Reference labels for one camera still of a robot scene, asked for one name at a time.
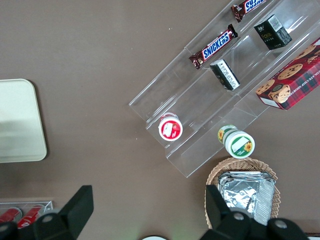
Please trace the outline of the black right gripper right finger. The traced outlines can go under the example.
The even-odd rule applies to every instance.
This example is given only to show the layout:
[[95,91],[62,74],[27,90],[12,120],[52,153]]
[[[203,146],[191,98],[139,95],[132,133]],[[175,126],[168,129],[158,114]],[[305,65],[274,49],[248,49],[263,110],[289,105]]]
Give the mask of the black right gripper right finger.
[[212,228],[202,240],[267,240],[267,227],[240,211],[232,211],[215,185],[205,189],[205,207]]

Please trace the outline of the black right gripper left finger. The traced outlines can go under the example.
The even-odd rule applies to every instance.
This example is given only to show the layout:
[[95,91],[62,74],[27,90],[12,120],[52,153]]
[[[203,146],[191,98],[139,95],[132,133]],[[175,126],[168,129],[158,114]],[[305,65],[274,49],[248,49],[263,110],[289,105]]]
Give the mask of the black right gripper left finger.
[[34,238],[76,240],[93,211],[93,187],[83,185],[58,213],[47,213],[33,224]]

